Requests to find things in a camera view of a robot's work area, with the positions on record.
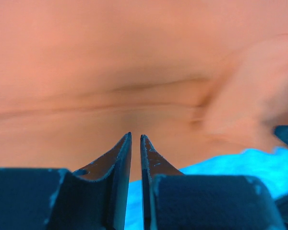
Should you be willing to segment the orange t shirt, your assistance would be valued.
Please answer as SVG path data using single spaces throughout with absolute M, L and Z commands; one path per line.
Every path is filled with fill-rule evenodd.
M 78 169 L 132 132 L 176 167 L 270 152 L 288 0 L 0 0 L 0 166 Z

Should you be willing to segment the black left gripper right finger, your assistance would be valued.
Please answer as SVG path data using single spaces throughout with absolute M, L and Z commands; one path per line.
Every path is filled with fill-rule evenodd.
M 186 175 L 141 136 L 147 230 L 283 230 L 266 186 L 244 175 Z

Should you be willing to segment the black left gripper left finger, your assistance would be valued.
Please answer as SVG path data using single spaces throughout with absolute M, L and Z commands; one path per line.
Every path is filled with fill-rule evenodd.
M 123 229 L 131 154 L 127 133 L 74 172 L 1 167 L 0 230 Z

